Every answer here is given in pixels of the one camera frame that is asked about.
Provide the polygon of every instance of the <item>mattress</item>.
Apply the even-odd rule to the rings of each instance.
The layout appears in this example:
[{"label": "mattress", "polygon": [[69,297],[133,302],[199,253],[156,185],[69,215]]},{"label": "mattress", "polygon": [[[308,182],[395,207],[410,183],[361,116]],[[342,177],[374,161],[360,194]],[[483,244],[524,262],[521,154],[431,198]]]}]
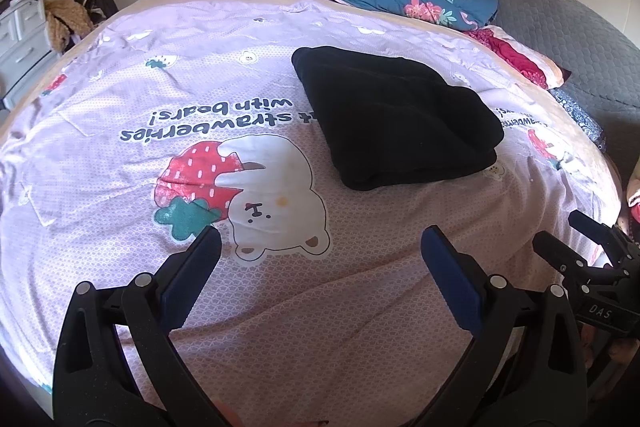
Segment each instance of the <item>mattress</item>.
[{"label": "mattress", "polygon": [[[321,45],[418,60],[478,92],[505,131],[496,165],[345,188],[290,63]],[[0,342],[43,386],[79,282],[154,272],[213,223],[222,259],[171,338],[204,391],[248,427],[388,427],[428,403],[469,335],[421,260],[426,227],[486,272],[542,289],[556,275],[532,236],[548,230],[592,263],[599,252],[569,212],[612,225],[620,210],[602,154],[492,52],[448,28],[325,0],[137,3],[12,115],[0,183]]]}]

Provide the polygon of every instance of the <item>metal screw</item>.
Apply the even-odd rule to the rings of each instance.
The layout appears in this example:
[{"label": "metal screw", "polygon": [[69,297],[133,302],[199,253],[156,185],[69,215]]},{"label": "metal screw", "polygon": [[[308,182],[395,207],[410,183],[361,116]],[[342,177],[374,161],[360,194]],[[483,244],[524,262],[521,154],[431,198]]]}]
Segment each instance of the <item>metal screw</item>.
[{"label": "metal screw", "polygon": [[78,293],[78,295],[84,295],[90,289],[91,285],[87,281],[81,282],[78,286],[76,286],[76,292]]},{"label": "metal screw", "polygon": [[551,293],[556,297],[564,297],[564,288],[558,284],[551,285]]},{"label": "metal screw", "polygon": [[494,288],[506,288],[507,279],[505,279],[502,275],[492,275],[491,279],[489,279],[491,286]]},{"label": "metal screw", "polygon": [[136,280],[135,280],[136,286],[139,286],[140,288],[144,288],[150,282],[151,282],[151,275],[148,273],[141,273],[136,277]]}]

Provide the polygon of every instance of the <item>bear face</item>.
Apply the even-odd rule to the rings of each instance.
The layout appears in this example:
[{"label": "bear face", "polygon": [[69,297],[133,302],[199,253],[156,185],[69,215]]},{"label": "bear face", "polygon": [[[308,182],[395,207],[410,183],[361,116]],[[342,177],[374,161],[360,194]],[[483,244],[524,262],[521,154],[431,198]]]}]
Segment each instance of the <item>bear face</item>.
[{"label": "bear face", "polygon": [[216,178],[218,187],[241,190],[228,209],[240,259],[328,250],[324,203],[312,190],[311,167],[298,147],[281,136],[250,135],[223,142],[218,153],[237,154],[244,168]]}]

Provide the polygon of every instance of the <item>black folded garment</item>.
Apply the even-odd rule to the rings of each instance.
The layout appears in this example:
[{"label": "black folded garment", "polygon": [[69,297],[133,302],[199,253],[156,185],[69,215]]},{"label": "black folded garment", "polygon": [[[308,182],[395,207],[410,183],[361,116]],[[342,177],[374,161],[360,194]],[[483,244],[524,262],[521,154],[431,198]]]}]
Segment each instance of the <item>black folded garment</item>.
[{"label": "black folded garment", "polygon": [[330,46],[300,48],[291,62],[349,188],[450,180],[496,161],[500,120],[420,62]]}]

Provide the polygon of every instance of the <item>gray quilted cushion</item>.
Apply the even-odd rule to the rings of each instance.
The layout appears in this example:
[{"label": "gray quilted cushion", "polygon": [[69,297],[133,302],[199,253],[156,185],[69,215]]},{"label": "gray quilted cushion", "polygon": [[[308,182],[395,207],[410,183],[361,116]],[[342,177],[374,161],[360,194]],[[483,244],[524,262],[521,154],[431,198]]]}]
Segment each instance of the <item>gray quilted cushion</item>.
[{"label": "gray quilted cushion", "polygon": [[498,0],[494,24],[572,71],[561,88],[604,129],[626,183],[640,154],[640,50],[577,0]]}]

